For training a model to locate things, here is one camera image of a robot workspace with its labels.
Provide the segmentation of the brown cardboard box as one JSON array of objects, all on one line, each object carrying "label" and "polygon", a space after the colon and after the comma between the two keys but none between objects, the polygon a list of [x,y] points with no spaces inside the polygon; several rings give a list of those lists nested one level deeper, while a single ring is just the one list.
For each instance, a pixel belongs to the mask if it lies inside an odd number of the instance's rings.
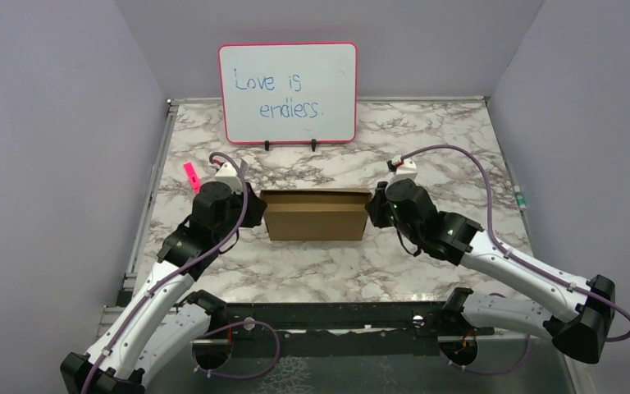
[{"label": "brown cardboard box", "polygon": [[367,189],[262,190],[271,241],[361,241],[368,223]]}]

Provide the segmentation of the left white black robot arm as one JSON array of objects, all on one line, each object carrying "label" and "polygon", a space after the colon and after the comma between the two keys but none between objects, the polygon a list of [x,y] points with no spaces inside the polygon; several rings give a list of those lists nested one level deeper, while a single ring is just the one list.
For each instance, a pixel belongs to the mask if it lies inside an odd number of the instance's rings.
[{"label": "left white black robot arm", "polygon": [[191,337],[214,337],[225,315],[214,305],[190,302],[176,323],[171,307],[208,266],[239,239],[240,228],[260,225],[267,204],[248,182],[210,181],[192,211],[167,236],[145,283],[115,323],[83,354],[70,353],[60,371],[69,393],[143,393],[153,376]]}]

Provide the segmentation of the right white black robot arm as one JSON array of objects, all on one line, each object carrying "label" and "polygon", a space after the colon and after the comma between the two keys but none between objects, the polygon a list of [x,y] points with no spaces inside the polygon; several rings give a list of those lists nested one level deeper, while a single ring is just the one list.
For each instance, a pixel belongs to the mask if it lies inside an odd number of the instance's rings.
[{"label": "right white black robot arm", "polygon": [[596,275],[586,279],[553,268],[518,250],[501,250],[488,230],[459,213],[439,211],[427,191],[405,179],[377,183],[365,209],[374,227],[392,227],[399,242],[415,245],[412,256],[484,273],[527,296],[495,300],[455,289],[441,311],[450,333],[466,328],[506,328],[551,341],[566,356],[586,364],[600,361],[614,321],[615,284]]}]

